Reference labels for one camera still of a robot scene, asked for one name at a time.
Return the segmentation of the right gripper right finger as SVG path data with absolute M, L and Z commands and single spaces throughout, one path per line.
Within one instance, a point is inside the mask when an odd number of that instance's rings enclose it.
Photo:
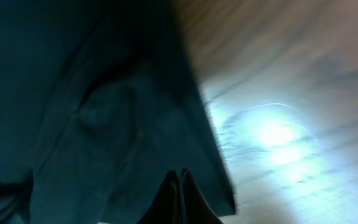
M 223 224 L 188 169 L 180 175 L 180 220 L 182 224 Z

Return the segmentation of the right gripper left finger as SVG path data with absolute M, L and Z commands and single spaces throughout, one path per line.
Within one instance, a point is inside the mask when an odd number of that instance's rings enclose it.
M 137 224 L 178 224 L 178 176 L 167 172 L 152 204 Z

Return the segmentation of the black t-shirt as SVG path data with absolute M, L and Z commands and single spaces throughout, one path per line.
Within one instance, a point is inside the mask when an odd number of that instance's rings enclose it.
M 171 1 L 0 0 L 0 223 L 137 223 L 167 172 L 236 204 Z

